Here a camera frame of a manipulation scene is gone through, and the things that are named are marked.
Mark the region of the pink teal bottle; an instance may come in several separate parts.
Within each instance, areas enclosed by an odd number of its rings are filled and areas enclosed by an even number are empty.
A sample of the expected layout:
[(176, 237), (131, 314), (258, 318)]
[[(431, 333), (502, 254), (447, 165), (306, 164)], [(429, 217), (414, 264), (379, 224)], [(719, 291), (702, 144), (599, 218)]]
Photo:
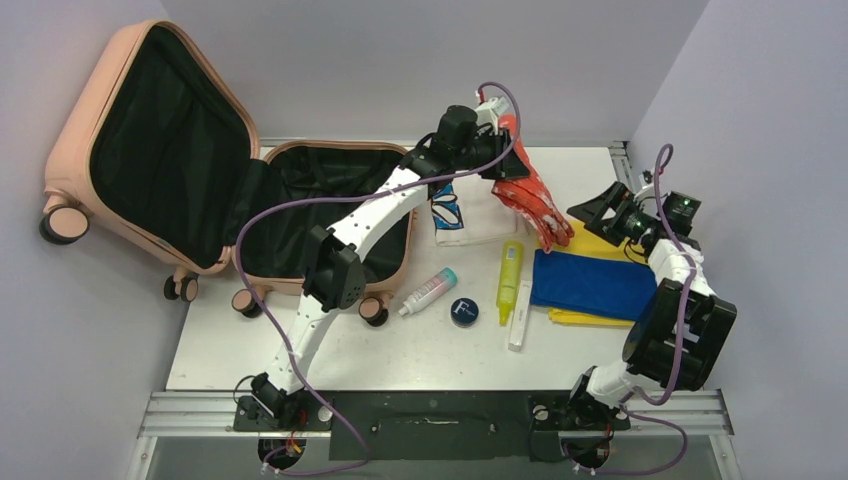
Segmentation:
[(398, 314), (405, 317), (421, 312), (453, 289), (457, 283), (456, 273), (451, 268), (443, 268), (402, 301)]

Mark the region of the dark blue round tin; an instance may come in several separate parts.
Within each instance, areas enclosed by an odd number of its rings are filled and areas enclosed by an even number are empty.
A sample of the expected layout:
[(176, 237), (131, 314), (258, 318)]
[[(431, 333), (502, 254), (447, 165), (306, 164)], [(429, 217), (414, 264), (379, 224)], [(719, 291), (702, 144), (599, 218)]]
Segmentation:
[(479, 318), (479, 306), (470, 298), (456, 299), (449, 310), (452, 323), (460, 328), (473, 326)]

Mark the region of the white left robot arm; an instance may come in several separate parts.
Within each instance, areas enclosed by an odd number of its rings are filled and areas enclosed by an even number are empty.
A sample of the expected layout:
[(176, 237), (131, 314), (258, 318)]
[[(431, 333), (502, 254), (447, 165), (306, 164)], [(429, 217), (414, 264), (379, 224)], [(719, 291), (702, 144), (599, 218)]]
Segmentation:
[(270, 428), (287, 429), (298, 418), (301, 390), (313, 389), (306, 373), (321, 342), (337, 315), (364, 293), (363, 261), (398, 221), (456, 178), (528, 176), (516, 153), (521, 127), (502, 130), (500, 112), (482, 122), (484, 113), (482, 106), (449, 107), (437, 130), (407, 151), (374, 193), (351, 197), (353, 212), (307, 234), (304, 282), (292, 325), (278, 330), (279, 352), (251, 382), (259, 417)]

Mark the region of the yellow cloth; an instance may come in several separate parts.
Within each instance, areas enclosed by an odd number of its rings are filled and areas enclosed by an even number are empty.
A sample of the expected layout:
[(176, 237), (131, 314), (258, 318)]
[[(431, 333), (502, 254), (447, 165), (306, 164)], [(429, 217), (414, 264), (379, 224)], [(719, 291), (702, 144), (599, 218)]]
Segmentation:
[[(623, 247), (615, 247), (587, 231), (584, 224), (575, 221), (572, 224), (575, 235), (567, 246), (555, 245), (554, 252), (584, 257), (632, 263), (632, 259)], [(633, 321), (602, 317), (572, 310), (548, 308), (548, 318), (559, 325), (630, 328)]]

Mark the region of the red white patterned cloth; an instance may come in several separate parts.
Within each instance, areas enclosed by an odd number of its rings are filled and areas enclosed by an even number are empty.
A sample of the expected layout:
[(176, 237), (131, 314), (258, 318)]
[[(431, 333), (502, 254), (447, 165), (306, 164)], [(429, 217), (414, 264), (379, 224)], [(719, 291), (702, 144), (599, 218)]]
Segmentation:
[(545, 253), (555, 247), (566, 247), (575, 230), (556, 206), (553, 196), (538, 171), (530, 162), (521, 139), (504, 160), (507, 169), (515, 170), (520, 161), (529, 175), (494, 182), (491, 193), (507, 208), (519, 214), (536, 232), (538, 244)]

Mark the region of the yellow-green tube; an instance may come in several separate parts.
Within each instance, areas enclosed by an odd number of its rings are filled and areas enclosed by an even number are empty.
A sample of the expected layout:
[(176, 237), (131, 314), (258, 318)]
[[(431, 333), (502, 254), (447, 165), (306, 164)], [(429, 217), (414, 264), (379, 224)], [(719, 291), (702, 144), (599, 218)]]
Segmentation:
[(501, 326), (506, 326), (513, 311), (522, 271), (524, 245), (519, 241), (504, 243), (496, 293), (496, 306)]

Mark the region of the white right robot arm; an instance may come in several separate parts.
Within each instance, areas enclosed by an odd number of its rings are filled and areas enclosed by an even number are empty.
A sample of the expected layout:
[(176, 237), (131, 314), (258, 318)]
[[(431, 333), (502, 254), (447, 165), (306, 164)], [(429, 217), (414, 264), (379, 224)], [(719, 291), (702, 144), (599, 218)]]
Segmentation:
[(586, 229), (646, 252), (657, 288), (632, 326), (619, 360), (585, 371), (565, 401), (579, 428), (608, 422), (632, 398), (664, 404), (675, 391), (696, 391), (710, 375), (737, 318), (734, 304), (709, 286), (697, 241), (690, 238), (700, 200), (655, 185), (634, 193), (621, 182), (568, 209)]

